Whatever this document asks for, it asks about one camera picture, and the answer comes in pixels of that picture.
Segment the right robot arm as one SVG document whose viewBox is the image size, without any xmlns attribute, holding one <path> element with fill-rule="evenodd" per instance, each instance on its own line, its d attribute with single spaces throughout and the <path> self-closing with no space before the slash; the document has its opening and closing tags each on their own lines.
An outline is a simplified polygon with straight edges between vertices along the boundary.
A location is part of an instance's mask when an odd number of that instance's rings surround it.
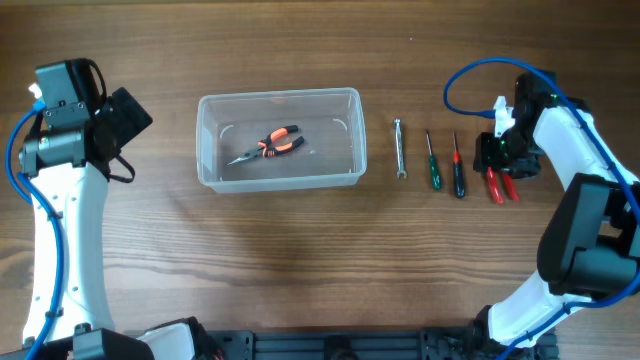
<svg viewBox="0 0 640 360">
<path fill-rule="evenodd" d="M 476 140 L 475 171 L 493 200 L 518 198 L 514 180 L 537 175 L 547 156 L 565 193 L 544 231 L 535 272 L 482 309 L 467 330 L 470 358 L 531 357 L 567 317 L 639 291 L 639 180 L 602 142 L 586 104 L 562 99 L 552 72 L 526 72 L 515 103 L 498 97 L 495 128 Z"/>
</svg>

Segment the small silver wrench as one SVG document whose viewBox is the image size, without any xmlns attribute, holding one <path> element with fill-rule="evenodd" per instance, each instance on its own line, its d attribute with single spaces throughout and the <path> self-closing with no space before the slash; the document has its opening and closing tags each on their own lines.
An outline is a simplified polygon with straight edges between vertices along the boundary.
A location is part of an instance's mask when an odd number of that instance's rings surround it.
<svg viewBox="0 0 640 360">
<path fill-rule="evenodd" d="M 394 131 L 395 131 L 395 144 L 396 144 L 396 161 L 397 161 L 397 178 L 407 178 L 407 172 L 405 169 L 404 162 L 404 152 L 403 152 L 403 142 L 402 142 L 402 131 L 401 131 L 401 119 L 396 118 L 394 120 Z"/>
</svg>

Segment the clear plastic container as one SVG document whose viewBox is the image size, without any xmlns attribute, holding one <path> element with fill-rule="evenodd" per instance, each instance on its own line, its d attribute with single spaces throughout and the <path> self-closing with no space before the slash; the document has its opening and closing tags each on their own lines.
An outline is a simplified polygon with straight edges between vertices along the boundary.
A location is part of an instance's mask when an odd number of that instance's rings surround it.
<svg viewBox="0 0 640 360">
<path fill-rule="evenodd" d="M 229 165 L 274 130 L 297 125 L 304 144 L 285 155 Z M 350 186 L 367 169 L 365 120 L 359 92 L 328 88 L 208 95 L 198 105 L 199 181 L 217 193 Z"/>
</svg>

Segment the green handled screwdriver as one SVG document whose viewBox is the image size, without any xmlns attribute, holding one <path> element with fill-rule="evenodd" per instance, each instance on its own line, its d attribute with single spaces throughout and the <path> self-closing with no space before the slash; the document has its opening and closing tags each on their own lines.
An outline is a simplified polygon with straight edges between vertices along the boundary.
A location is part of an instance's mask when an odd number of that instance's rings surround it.
<svg viewBox="0 0 640 360">
<path fill-rule="evenodd" d="M 437 158 L 435 153 L 433 152 L 432 142 L 430 133 L 428 130 L 426 133 L 426 143 L 429 151 L 429 169 L 430 169 L 430 177 L 431 177 L 431 185 L 435 191 L 440 191 L 442 189 L 441 175 L 438 168 Z"/>
</svg>

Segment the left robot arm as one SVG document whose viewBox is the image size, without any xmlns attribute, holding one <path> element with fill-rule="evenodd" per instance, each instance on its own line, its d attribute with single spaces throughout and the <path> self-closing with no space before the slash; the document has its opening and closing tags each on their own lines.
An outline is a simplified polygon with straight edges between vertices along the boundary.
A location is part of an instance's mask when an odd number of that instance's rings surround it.
<svg viewBox="0 0 640 360">
<path fill-rule="evenodd" d="M 34 282 L 22 347 L 9 359 L 223 359 L 226 354 L 194 317 L 139 336 L 116 332 L 104 282 L 102 221 L 114 175 L 111 161 L 130 164 L 122 148 L 152 119 L 124 88 L 108 93 L 96 63 L 64 60 L 36 70 L 36 101 L 12 169 L 20 130 L 9 136 L 5 171 L 35 219 Z"/>
</svg>

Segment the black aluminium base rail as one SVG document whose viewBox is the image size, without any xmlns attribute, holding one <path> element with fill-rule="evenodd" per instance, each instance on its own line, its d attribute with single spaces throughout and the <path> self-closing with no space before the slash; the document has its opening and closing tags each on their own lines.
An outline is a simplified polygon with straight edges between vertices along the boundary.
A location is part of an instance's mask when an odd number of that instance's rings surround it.
<svg viewBox="0 0 640 360">
<path fill-rule="evenodd" d="M 503 345 L 482 345 L 465 327 L 413 331 L 211 331 L 224 359 L 236 360 L 464 360 L 496 359 Z"/>
</svg>

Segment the red black handled screwdriver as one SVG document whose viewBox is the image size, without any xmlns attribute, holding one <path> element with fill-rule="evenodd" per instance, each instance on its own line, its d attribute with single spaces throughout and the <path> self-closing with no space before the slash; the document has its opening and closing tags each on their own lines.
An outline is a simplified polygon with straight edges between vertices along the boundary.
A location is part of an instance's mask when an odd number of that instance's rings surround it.
<svg viewBox="0 0 640 360">
<path fill-rule="evenodd" d="M 464 168 L 462 164 L 462 159 L 457 146 L 457 137 L 456 133 L 452 134 L 453 136 L 453 184 L 454 184 L 454 195 L 458 199 L 462 199 L 466 195 L 466 185 L 464 180 Z"/>
</svg>

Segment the orange black needle-nose pliers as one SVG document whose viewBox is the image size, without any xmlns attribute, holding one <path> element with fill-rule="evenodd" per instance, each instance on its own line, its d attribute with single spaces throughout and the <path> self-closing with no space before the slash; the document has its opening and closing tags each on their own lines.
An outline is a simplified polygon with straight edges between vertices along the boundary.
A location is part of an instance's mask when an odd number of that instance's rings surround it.
<svg viewBox="0 0 640 360">
<path fill-rule="evenodd" d="M 252 160 L 258 157 L 273 158 L 290 153 L 304 144 L 305 139 L 303 136 L 299 136 L 295 140 L 283 145 L 275 145 L 275 142 L 298 131 L 299 127 L 297 125 L 280 127 L 271 132 L 264 139 L 260 140 L 257 148 L 245 152 L 243 155 L 229 162 L 229 165 Z"/>
</svg>

